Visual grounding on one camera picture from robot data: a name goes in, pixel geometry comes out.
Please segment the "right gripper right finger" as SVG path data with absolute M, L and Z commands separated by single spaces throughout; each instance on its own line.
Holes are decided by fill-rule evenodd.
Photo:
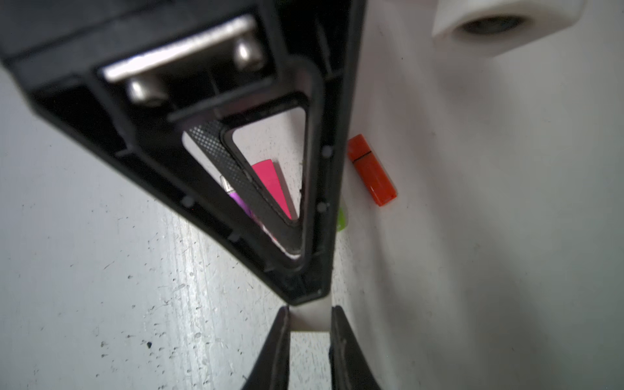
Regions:
M 376 389 L 376 381 L 341 306 L 331 308 L 329 361 L 331 388 Z

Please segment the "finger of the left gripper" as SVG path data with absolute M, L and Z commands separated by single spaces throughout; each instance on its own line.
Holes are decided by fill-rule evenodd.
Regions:
M 364 1 L 4 1 L 1 63 L 32 109 L 217 240 L 290 305 L 331 289 Z M 185 132 L 307 102 L 301 253 L 223 189 Z
M 235 145 L 233 134 L 246 125 L 301 107 L 307 107 L 303 95 L 292 93 L 225 119 L 208 120 L 185 130 L 260 219 L 271 238 L 289 254 L 302 252 L 302 224 L 293 222 L 282 211 Z

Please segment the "clear usb cap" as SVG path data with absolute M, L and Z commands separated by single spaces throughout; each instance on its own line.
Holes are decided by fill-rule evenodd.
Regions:
M 293 332 L 330 332 L 332 295 L 289 307 L 290 329 Z

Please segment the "pink usb drive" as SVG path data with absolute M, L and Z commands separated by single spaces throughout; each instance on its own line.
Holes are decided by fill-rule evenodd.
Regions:
M 271 159 L 267 159 L 257 162 L 252 167 L 258 178 L 280 206 L 284 214 L 289 219 L 292 219 L 293 216 L 289 203 L 289 192 L 280 173 L 279 164 Z

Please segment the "green usb drive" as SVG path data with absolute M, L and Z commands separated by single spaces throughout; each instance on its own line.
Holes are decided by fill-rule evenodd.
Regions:
M 340 198 L 339 207 L 338 207 L 338 215 L 336 220 L 336 231 L 342 232 L 346 229 L 348 225 L 348 217 L 345 209 L 344 199 Z

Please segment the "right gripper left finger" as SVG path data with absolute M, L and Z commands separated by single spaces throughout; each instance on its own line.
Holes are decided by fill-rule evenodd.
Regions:
M 279 308 L 273 325 L 242 389 L 288 389 L 291 316 L 289 307 Z

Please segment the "red usb drive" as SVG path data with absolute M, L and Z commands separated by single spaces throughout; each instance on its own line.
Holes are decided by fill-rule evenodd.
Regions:
M 362 134 L 349 139 L 347 156 L 377 206 L 397 197 L 397 190 Z

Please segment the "purple usb drive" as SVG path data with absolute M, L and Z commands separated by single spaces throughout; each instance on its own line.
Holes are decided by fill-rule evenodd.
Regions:
M 242 197 L 237 193 L 237 191 L 232 187 L 232 185 L 230 185 L 230 183 L 227 181 L 227 179 L 223 175 L 220 177 L 220 182 L 221 182 L 223 189 L 227 193 L 227 195 L 230 198 L 232 198 L 232 200 L 235 203 L 237 203 L 238 206 L 240 206 L 240 208 L 242 209 L 242 211 L 245 212 L 245 214 L 247 214 L 250 218 L 253 218 L 254 217 L 253 212 L 251 211 L 249 206 L 245 203 Z

